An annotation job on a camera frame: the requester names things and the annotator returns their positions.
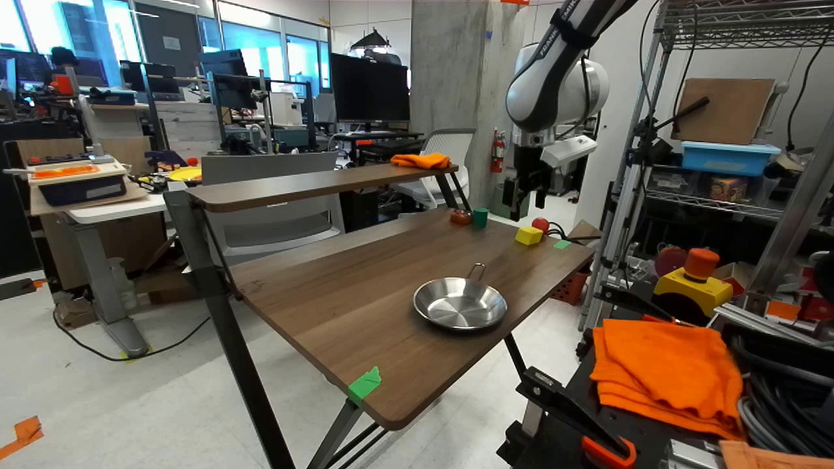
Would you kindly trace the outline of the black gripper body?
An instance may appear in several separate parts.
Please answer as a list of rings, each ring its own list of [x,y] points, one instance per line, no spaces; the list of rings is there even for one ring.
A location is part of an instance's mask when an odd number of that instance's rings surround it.
[[[542,192],[551,179],[551,166],[542,159],[538,146],[512,149],[515,187],[521,192]]]

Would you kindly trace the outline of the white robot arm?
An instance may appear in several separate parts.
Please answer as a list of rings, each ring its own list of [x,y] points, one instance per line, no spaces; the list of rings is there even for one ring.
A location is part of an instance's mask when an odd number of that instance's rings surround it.
[[[542,161],[542,149],[550,144],[550,130],[567,121],[561,101],[567,74],[634,6],[635,0],[566,0],[550,17],[542,39],[515,57],[515,70],[505,90],[505,116],[512,126],[512,220],[521,217],[528,195],[537,195],[537,207],[544,207],[550,170]]]

